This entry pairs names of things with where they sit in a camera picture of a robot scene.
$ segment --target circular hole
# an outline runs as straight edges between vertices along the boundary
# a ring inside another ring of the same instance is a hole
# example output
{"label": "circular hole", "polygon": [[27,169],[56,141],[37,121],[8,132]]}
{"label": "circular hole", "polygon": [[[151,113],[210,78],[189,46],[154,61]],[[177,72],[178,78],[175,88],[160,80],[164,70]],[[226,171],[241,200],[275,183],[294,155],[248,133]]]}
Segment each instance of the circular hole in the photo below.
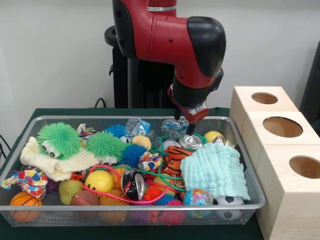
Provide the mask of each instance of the circular hole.
{"label": "circular hole", "polygon": [[320,162],[307,156],[295,156],[289,161],[297,174],[308,179],[320,179]]}
{"label": "circular hole", "polygon": [[303,133],[302,127],[297,122],[281,116],[265,119],[263,126],[270,133],[284,138],[295,138]]}
{"label": "circular hole", "polygon": [[260,104],[275,104],[278,102],[278,98],[270,93],[256,92],[252,94],[252,99]]}

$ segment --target toy pile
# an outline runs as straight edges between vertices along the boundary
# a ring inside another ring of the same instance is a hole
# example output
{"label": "toy pile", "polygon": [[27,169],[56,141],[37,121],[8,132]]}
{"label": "toy pile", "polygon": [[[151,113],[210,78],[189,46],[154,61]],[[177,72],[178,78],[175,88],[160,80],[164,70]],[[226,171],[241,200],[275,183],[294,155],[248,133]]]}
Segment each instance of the toy pile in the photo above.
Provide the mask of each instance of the toy pile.
{"label": "toy pile", "polygon": [[[188,122],[163,121],[162,137],[155,137],[150,123],[129,119],[126,125],[95,131],[81,124],[77,129],[60,123],[44,126],[30,137],[20,156],[26,166],[1,184],[17,184],[21,192],[12,206],[42,206],[43,198],[59,192],[64,205],[72,206],[210,206],[243,205],[250,200],[240,154],[224,136],[197,133],[196,147],[186,147]],[[196,219],[211,210],[187,211]],[[241,217],[241,210],[216,211],[225,221]],[[12,217],[34,221],[39,212],[20,211]],[[178,225],[186,211],[101,211],[102,221],[121,224],[126,218],[143,223]]]}

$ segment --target green fuzzy toy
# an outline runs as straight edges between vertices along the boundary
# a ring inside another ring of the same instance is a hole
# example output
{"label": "green fuzzy toy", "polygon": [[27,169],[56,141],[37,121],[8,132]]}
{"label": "green fuzzy toy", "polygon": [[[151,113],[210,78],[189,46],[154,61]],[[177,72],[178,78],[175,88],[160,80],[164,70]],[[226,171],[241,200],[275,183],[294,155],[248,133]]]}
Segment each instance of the green fuzzy toy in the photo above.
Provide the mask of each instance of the green fuzzy toy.
{"label": "green fuzzy toy", "polygon": [[69,159],[81,148],[77,131],[63,122],[52,123],[41,128],[37,141],[41,153],[59,160]]}
{"label": "green fuzzy toy", "polygon": [[122,157],[126,144],[112,133],[98,132],[86,143],[85,149],[92,152],[96,158],[105,158],[107,156],[116,157],[118,160]]}

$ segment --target wire basket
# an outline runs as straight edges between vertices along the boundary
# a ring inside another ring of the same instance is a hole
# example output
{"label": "wire basket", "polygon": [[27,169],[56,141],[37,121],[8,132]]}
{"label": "wire basket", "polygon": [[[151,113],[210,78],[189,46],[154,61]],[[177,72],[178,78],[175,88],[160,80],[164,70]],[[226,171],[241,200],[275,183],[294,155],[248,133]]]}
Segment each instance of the wire basket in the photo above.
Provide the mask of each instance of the wire basket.
{"label": "wire basket", "polygon": [[[39,130],[49,124],[64,122],[77,129],[86,123],[96,131],[103,131],[114,124],[125,125],[130,116],[42,116],[34,119],[17,148],[8,160],[0,182],[11,177],[14,170],[22,168],[20,153],[29,137],[36,137]],[[143,117],[151,124],[157,137],[163,135],[163,120],[172,117]],[[240,153],[240,162],[244,166],[250,201],[244,205],[210,206],[65,206],[59,193],[47,193],[43,206],[10,206],[10,200],[19,192],[17,186],[11,190],[0,188],[0,213],[12,227],[64,227],[64,226],[141,226],[141,225],[244,225],[256,209],[263,207],[265,195],[252,167],[246,148],[235,124],[228,117],[208,116],[196,125],[195,132],[201,135],[209,131],[218,131],[226,141],[236,145]],[[16,213],[23,213],[25,219],[13,218]]]}

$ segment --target wooden box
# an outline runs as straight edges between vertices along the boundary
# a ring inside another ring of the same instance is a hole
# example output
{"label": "wooden box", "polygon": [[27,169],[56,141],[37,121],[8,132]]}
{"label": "wooden box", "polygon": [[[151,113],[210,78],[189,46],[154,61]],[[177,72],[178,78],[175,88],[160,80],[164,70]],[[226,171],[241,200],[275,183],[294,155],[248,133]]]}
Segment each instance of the wooden box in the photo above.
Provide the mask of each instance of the wooden box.
{"label": "wooden box", "polygon": [[248,111],[241,137],[255,169],[264,145],[320,145],[320,138],[298,111]]}
{"label": "wooden box", "polygon": [[235,86],[232,94],[230,118],[242,132],[246,112],[298,112],[280,86]]}
{"label": "wooden box", "polygon": [[320,145],[264,145],[257,175],[266,205],[256,212],[265,240],[320,239]]}

